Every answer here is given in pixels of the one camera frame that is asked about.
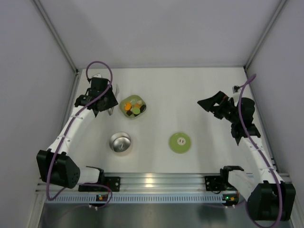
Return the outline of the metal serving tongs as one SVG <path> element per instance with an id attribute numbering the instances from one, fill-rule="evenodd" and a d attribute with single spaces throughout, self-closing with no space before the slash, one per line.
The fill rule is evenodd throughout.
<path id="1" fill-rule="evenodd" d="M 118 84 L 116 84 L 115 92 L 114 92 L 114 96 L 115 96 L 116 99 L 118 97 L 119 92 L 120 92 L 119 91 L 119 86 L 118 86 Z M 111 116 L 113 114 L 113 111 L 114 111 L 114 107 L 108 109 L 108 114 Z"/>

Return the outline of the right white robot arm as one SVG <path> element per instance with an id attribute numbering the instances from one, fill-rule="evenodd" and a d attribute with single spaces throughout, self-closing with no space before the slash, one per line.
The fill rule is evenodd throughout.
<path id="1" fill-rule="evenodd" d="M 261 134 L 253 123 L 255 102 L 245 97 L 235 103 L 233 98 L 219 91 L 197 103 L 216 118 L 231 122 L 231 135 L 251 167 L 252 179 L 240 166 L 223 167 L 220 169 L 222 184 L 235 188 L 243 196 L 254 221 L 288 221 L 296 191 L 293 184 L 280 177 L 263 148 Z"/>

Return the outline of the green round food piece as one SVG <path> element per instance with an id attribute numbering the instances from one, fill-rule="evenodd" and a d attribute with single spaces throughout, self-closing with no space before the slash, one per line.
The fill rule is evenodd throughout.
<path id="1" fill-rule="evenodd" d="M 132 113 L 134 114 L 134 115 L 139 115 L 140 114 L 140 108 L 138 108 L 138 107 L 134 107 L 133 109 L 132 109 Z"/>

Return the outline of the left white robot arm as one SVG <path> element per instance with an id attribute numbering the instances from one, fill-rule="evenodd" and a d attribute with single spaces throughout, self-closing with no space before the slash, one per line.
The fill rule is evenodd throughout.
<path id="1" fill-rule="evenodd" d="M 72 159 L 86 128 L 100 112 L 118 104 L 110 81 L 93 77 L 86 93 L 80 95 L 74 104 L 65 127 L 46 149 L 37 154 L 37 163 L 43 182 L 72 189 L 81 184 L 101 184 L 104 171 L 93 166 L 80 168 Z"/>

